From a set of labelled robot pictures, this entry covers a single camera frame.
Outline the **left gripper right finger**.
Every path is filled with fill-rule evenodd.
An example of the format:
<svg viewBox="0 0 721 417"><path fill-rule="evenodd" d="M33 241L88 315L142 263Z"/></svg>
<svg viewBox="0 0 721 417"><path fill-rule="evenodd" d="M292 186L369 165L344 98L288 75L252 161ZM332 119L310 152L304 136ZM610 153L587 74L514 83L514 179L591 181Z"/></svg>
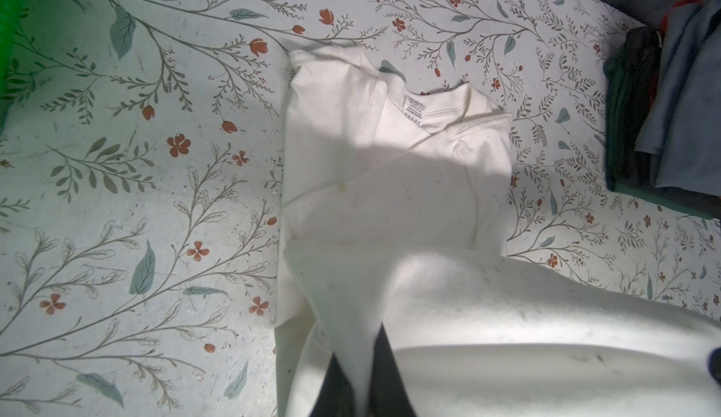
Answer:
<svg viewBox="0 0 721 417"><path fill-rule="evenodd" d="M374 345L369 409L375 417L416 417L384 326Z"/></svg>

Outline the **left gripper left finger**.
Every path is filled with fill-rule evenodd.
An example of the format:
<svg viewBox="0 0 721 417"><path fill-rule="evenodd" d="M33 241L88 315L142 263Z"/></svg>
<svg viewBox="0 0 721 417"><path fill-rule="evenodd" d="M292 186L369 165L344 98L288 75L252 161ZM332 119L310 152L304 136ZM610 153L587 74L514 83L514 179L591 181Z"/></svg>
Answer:
<svg viewBox="0 0 721 417"><path fill-rule="evenodd" d="M311 417L354 417L355 398L352 387L332 356Z"/></svg>

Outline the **white printed t-shirt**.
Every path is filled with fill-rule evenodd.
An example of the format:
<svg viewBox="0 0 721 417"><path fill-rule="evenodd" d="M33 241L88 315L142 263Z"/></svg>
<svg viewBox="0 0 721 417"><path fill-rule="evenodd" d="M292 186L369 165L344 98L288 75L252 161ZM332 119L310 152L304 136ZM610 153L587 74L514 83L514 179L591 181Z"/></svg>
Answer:
<svg viewBox="0 0 721 417"><path fill-rule="evenodd" d="M310 416L335 355L372 416L384 326L416 416L717 416L720 326L505 257L509 114L359 48L291 56L277 391Z"/></svg>

